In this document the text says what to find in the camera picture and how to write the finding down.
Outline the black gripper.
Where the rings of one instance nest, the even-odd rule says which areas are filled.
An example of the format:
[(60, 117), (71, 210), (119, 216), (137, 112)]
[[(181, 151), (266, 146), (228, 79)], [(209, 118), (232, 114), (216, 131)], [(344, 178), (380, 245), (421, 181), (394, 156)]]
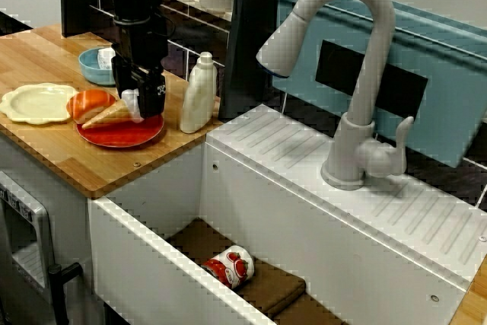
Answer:
[(160, 115), (165, 104), (165, 77), (161, 61), (167, 56), (167, 22), (150, 19), (145, 23), (116, 22), (118, 40), (113, 44), (113, 78), (117, 94), (134, 89), (132, 67), (149, 73), (138, 77), (138, 108), (142, 118)]

